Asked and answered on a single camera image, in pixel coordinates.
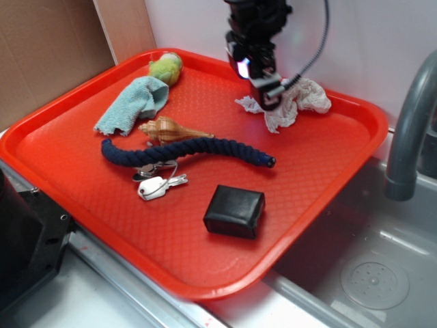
stainless steel sink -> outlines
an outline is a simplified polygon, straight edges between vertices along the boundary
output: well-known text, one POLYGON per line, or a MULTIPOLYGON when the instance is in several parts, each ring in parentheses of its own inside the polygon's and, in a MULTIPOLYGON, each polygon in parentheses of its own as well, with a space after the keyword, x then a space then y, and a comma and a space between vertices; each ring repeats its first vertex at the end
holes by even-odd
POLYGON ((437 327, 436 181, 419 176, 414 197, 394 202, 384 171, 372 158, 274 271, 334 327, 437 327))

red tray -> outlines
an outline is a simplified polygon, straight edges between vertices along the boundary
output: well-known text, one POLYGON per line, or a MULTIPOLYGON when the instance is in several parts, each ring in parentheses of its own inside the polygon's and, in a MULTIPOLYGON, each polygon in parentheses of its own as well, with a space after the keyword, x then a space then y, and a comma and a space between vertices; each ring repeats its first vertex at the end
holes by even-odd
MULTIPOLYGON (((234 102, 248 94, 248 82, 223 61, 177 49, 150 51, 17 122, 0 139, 0 156, 163 288, 192 300, 218 299, 259 280, 388 129, 376 106, 328 91, 329 113, 300 112, 294 125, 272 134, 263 115, 246 113, 234 102), (149 202, 137 195, 134 169, 101 155, 107 137, 93 127, 134 78, 147 74, 149 61, 165 51, 178 53, 184 69, 159 114, 267 152, 277 158, 273 169, 196 154, 179 160, 177 174, 187 174, 187 184, 149 202), (207 232, 202 219, 218 184, 265 193, 255 240, 207 232)), ((146 148, 148 137, 134 128, 127 137, 111 139, 119 148, 136 150, 146 148)))

gray faucet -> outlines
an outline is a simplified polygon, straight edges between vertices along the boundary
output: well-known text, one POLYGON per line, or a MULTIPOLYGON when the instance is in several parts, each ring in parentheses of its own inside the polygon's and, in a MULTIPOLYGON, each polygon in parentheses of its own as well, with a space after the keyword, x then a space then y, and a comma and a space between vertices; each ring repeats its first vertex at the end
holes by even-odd
POLYGON ((392 200, 414 195, 417 171, 437 178, 437 51, 423 62, 397 121, 385 173, 384 194, 392 200))

green tennis ball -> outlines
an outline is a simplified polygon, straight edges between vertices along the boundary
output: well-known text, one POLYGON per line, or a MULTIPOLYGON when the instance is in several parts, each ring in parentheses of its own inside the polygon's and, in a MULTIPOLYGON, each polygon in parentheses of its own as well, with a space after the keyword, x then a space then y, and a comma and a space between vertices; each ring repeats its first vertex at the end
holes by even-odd
POLYGON ((157 61, 149 63, 149 76, 156 77, 171 87, 178 81, 181 69, 181 58, 175 53, 165 53, 157 61))

seashell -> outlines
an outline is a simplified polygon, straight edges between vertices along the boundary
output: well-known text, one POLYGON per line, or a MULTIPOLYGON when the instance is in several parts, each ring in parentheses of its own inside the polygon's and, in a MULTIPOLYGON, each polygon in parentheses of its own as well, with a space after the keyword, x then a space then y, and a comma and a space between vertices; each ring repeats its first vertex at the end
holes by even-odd
POLYGON ((160 116, 156 121, 142 124, 139 126, 139 129, 148 135, 152 141, 159 141, 162 146, 191 138, 214 137, 214 135, 209 133, 184 128, 171 118, 165 116, 160 116))

